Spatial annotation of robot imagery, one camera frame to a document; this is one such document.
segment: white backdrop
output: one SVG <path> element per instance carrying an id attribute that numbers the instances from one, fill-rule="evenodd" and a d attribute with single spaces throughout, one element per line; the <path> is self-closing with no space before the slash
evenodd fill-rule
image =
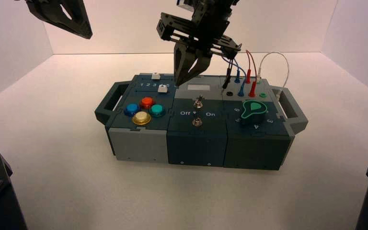
<path id="1" fill-rule="evenodd" d="M 43 23 L 24 1 L 0 0 L 0 92 L 51 55 Z"/>
<path id="2" fill-rule="evenodd" d="M 55 54 L 171 53 L 156 31 L 161 12 L 191 18 L 175 0 L 84 0 L 93 37 L 45 24 Z M 226 35 L 253 52 L 319 52 L 337 0 L 241 0 Z"/>
<path id="3" fill-rule="evenodd" d="M 322 52 L 368 86 L 368 1 L 339 0 Z"/>

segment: blue cable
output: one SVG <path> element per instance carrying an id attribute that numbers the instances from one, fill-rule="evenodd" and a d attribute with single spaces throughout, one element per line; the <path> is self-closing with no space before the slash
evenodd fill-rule
<path id="1" fill-rule="evenodd" d="M 228 60 L 226 60 L 224 57 L 222 57 L 222 59 L 228 63 L 230 63 Z M 233 64 L 234 66 L 236 66 L 238 68 L 238 74 L 236 76 L 236 79 L 235 79 L 235 82 L 236 83 L 240 83 L 240 80 L 239 80 L 239 70 L 242 70 L 243 74 L 245 75 L 245 79 L 243 80 L 242 82 L 242 85 L 241 85 L 241 88 L 239 90 L 239 93 L 238 93 L 238 96 L 239 97 L 243 97 L 244 96 L 244 93 L 243 93 L 243 88 L 245 86 L 245 82 L 246 82 L 246 72 L 238 65 L 238 62 L 236 61 L 236 59 L 234 59 L 235 61 L 235 64 Z"/>

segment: white label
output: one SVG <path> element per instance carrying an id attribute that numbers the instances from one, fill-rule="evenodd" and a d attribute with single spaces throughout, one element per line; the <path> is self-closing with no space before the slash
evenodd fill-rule
<path id="1" fill-rule="evenodd" d="M 210 91 L 211 87 L 209 85 L 188 85 L 187 90 Z"/>

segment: teal button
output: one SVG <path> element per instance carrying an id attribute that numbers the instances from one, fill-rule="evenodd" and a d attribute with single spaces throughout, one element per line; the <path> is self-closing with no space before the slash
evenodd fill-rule
<path id="1" fill-rule="evenodd" d="M 161 104 L 155 104 L 150 108 L 149 113 L 154 117 L 163 116 L 164 107 Z"/>

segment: rotary knob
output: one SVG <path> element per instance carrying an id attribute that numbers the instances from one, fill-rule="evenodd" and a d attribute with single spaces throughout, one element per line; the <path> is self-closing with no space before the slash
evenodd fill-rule
<path id="1" fill-rule="evenodd" d="M 265 119 L 267 106 L 258 101 L 248 100 L 243 103 L 241 115 L 242 125 L 262 123 Z"/>

